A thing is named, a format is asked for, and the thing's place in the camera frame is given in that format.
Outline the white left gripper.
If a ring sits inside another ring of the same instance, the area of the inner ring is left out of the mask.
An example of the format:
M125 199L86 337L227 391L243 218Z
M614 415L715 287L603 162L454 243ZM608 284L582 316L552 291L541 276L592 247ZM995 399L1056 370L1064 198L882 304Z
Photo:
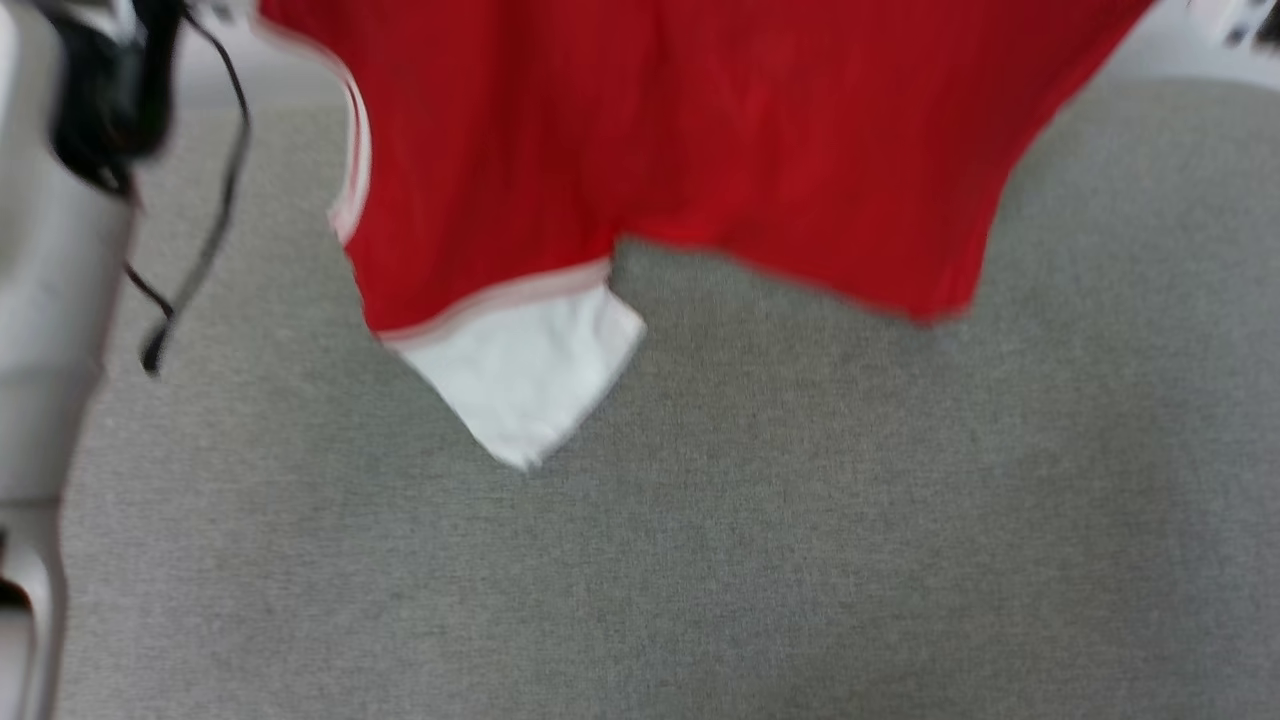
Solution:
M73 20L106 35L131 41L140 28L134 0L29 0L42 13Z

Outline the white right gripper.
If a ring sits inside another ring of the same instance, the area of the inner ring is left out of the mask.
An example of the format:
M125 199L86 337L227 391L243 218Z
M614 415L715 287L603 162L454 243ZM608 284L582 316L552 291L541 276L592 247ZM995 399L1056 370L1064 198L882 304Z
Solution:
M1185 0L1185 12L1211 47L1280 53L1280 0Z

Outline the red garment with white sleeves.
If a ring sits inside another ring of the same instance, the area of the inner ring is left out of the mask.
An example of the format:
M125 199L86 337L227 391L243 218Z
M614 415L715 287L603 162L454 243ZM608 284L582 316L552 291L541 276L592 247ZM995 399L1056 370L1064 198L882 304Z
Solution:
M367 328L543 462L645 324L625 236L915 322L964 311L1012 169L1153 0L257 0L349 104Z

